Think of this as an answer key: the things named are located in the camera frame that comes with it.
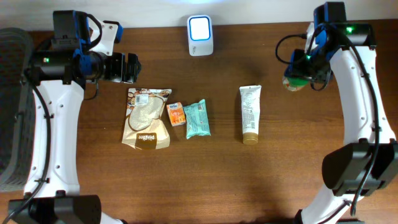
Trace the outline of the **teal snack packet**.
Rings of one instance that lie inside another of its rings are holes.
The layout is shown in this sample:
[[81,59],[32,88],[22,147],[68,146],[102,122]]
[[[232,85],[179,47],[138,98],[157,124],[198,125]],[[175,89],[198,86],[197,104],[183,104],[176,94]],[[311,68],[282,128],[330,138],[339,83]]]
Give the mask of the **teal snack packet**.
[[193,136],[211,135],[205,99],[200,100],[198,103],[184,106],[183,111],[187,120],[187,139]]

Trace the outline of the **orange tissue pack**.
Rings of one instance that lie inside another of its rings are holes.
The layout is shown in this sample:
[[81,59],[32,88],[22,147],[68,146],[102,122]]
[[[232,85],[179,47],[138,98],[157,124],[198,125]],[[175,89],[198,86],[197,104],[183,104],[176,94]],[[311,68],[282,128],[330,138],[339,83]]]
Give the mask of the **orange tissue pack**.
[[167,105],[167,112],[172,126],[180,126],[187,122],[181,102]]

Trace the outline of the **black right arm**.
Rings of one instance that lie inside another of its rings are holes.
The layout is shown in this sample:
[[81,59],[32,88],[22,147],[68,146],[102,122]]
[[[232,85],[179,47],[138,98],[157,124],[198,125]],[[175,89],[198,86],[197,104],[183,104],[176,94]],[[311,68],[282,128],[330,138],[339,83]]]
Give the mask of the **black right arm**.
[[343,2],[326,2],[313,12],[283,76],[286,89],[310,85],[324,90],[336,80],[344,119],[343,146],[322,162],[323,185],[294,223],[340,223],[358,202],[397,175],[397,138],[384,112],[376,75],[376,40],[368,23],[349,22]]

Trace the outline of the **green lid jar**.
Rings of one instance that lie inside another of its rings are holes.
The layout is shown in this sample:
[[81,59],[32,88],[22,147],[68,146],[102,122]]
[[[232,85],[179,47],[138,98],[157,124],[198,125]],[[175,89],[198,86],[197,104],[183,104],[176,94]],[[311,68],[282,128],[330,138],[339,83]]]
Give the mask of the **green lid jar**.
[[282,84],[288,91],[299,91],[308,85],[308,80],[294,77],[283,77]]

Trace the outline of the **tan bread bag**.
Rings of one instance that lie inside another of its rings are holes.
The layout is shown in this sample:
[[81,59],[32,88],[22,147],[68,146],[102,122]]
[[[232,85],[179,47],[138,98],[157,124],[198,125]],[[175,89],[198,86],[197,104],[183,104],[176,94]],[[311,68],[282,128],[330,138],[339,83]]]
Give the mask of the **tan bread bag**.
[[162,113],[171,93],[171,89],[128,89],[123,144],[139,150],[169,147],[170,136]]

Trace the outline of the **white cream tube gold cap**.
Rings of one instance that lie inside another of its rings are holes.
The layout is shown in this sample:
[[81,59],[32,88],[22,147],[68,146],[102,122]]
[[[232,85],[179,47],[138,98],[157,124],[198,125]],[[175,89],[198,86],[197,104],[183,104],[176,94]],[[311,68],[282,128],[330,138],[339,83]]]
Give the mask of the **white cream tube gold cap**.
[[254,145],[259,140],[261,85],[241,86],[243,144]]

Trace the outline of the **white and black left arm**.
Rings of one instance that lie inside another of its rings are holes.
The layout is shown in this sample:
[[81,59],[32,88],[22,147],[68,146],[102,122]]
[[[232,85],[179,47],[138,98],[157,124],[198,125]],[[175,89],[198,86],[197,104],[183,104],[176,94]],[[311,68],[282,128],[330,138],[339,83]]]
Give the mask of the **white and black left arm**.
[[16,223],[116,223],[97,195],[81,195],[76,138],[85,88],[136,81],[135,54],[116,53],[123,27],[81,11],[55,11],[53,36],[1,29],[1,190]]

